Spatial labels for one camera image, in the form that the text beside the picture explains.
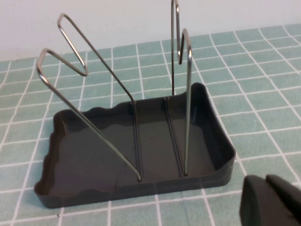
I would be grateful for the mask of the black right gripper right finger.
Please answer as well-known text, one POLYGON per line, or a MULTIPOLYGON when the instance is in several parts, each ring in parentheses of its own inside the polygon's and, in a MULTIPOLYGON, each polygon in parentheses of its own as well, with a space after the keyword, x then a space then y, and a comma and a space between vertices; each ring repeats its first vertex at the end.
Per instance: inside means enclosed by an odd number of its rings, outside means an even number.
POLYGON ((301 225, 301 190, 277 175, 267 175, 266 181, 301 225))

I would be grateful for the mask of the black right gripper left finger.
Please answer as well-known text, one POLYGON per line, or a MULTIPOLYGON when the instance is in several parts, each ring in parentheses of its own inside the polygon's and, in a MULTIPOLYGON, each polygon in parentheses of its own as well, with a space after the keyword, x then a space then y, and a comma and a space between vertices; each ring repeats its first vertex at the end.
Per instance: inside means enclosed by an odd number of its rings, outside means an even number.
POLYGON ((265 179, 244 179, 239 209, 243 226, 293 226, 294 215, 265 179))

